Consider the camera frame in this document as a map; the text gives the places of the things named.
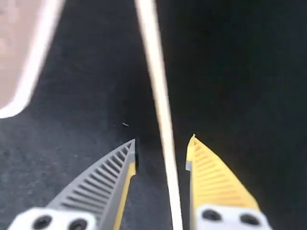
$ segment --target blurry object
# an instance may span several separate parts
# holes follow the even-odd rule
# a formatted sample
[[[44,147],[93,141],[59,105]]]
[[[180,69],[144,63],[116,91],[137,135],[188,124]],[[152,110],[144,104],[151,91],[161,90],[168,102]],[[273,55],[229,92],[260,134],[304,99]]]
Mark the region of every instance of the blurry object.
[[[29,103],[64,0],[0,0],[0,118]]]

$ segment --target dark carpet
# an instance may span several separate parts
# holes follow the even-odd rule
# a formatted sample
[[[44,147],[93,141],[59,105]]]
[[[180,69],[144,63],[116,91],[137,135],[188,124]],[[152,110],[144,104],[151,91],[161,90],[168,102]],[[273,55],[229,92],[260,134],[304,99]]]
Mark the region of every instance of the dark carpet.
[[[159,0],[185,229],[193,133],[275,230],[307,214],[306,1]],[[163,156],[133,0],[67,0],[31,104],[0,120],[0,229],[136,138],[123,230],[171,229]]]

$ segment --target wooden stick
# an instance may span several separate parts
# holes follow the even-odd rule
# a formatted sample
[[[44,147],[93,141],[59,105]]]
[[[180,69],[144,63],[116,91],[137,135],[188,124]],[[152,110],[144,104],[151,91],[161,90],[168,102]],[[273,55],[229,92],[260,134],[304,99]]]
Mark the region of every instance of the wooden stick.
[[[154,0],[135,0],[159,123],[173,229],[182,230],[173,128],[160,31]]]

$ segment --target yellow edge strip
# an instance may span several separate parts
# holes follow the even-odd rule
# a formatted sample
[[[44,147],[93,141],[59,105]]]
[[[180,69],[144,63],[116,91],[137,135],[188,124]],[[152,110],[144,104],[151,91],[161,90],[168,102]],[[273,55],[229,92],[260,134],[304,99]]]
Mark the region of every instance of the yellow edge strip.
[[[132,162],[129,165],[128,174],[127,174],[127,177],[126,177],[126,181],[125,181],[125,185],[124,185],[124,188],[123,188],[123,192],[121,194],[120,203],[119,203],[119,207],[118,207],[118,211],[117,211],[117,215],[116,215],[116,219],[115,219],[113,230],[119,230],[119,228],[120,228],[121,219],[123,217],[124,208],[125,208],[125,204],[126,204],[126,199],[127,199],[127,195],[128,195],[130,179],[131,179],[132,176],[135,175],[135,173],[136,173],[135,162]]]

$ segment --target screw hole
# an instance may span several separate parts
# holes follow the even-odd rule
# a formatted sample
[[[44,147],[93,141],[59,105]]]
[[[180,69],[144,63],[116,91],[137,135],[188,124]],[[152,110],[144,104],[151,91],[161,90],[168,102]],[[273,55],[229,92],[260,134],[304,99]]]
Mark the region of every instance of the screw hole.
[[[85,230],[87,222],[84,219],[77,219],[70,224],[69,230]]]
[[[256,217],[254,217],[250,214],[243,214],[240,217],[240,220],[241,220],[242,223],[245,223],[245,224],[249,224],[249,225],[253,225],[253,226],[260,225],[259,220]]]
[[[219,214],[218,212],[216,212],[212,209],[208,209],[208,210],[203,211],[202,217],[204,219],[208,219],[208,220],[212,220],[212,221],[221,221],[222,220],[221,214]]]
[[[52,218],[51,216],[45,215],[42,217],[39,217],[38,219],[36,219],[36,221],[34,222],[33,228],[35,230],[41,230],[44,229],[46,227],[49,226],[49,224],[51,223]]]

